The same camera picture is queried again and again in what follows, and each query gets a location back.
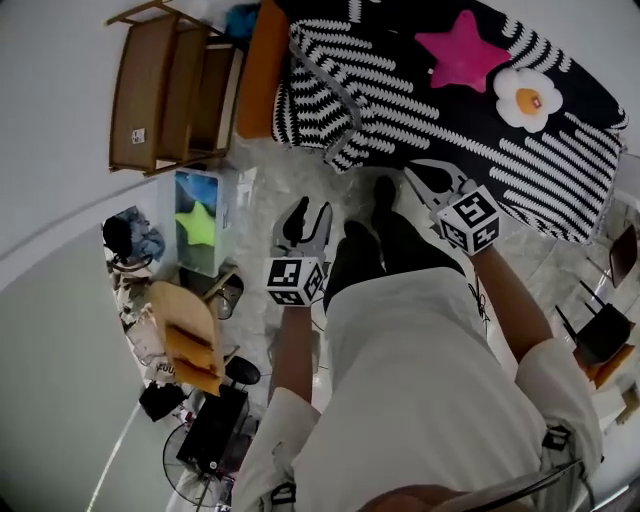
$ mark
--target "chair backrest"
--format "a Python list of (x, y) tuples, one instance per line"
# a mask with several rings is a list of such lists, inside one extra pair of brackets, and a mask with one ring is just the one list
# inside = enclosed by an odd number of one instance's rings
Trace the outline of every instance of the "chair backrest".
[(611, 282), (617, 288), (624, 280), (638, 259), (638, 241), (635, 226), (629, 226), (615, 241), (609, 251), (611, 266)]

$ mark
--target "black pants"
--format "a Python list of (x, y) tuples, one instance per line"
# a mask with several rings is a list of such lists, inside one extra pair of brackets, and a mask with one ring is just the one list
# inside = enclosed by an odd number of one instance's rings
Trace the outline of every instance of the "black pants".
[(347, 236), (338, 244), (324, 294), (325, 311), (331, 299), (345, 288), (385, 275), (438, 267), (452, 268), (464, 275), (462, 267), (453, 258), (424, 240), (399, 213), (378, 215), (373, 222), (380, 238), (386, 272), (380, 263), (380, 248), (374, 236), (358, 222), (348, 224), (345, 226)]

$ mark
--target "black chair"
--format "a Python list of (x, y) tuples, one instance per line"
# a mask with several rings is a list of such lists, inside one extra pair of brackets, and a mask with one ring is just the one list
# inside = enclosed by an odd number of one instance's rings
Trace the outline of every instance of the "black chair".
[(580, 284), (598, 301), (602, 309), (595, 311), (585, 302), (593, 318), (577, 333), (558, 306), (556, 311), (562, 318), (564, 328), (576, 343), (584, 363), (588, 366), (601, 365), (615, 356), (629, 339), (632, 324), (612, 304), (602, 302), (584, 282), (580, 281)]

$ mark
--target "wooden chair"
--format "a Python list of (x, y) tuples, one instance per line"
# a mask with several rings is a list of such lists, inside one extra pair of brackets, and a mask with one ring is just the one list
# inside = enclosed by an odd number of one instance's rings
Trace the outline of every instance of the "wooden chair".
[(215, 310), (189, 290), (167, 282), (153, 283), (149, 295), (176, 380), (219, 396), (225, 360)]

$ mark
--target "person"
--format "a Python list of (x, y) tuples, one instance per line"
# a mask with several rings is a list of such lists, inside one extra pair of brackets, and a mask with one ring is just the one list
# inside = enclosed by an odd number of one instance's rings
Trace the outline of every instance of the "person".
[(371, 220), (384, 267), (365, 226), (344, 226), (324, 297), (333, 394), (322, 415), (310, 405), (311, 311), (284, 309), (275, 391), (237, 476), (234, 512), (489, 510), (483, 490), (553, 468), (556, 452), (580, 471), (556, 484), (552, 505), (520, 492), (500, 510), (568, 509), (602, 452), (585, 376), (491, 247), (470, 259), (519, 363), (513, 382), (462, 268), (392, 211), (395, 195), (379, 178)]

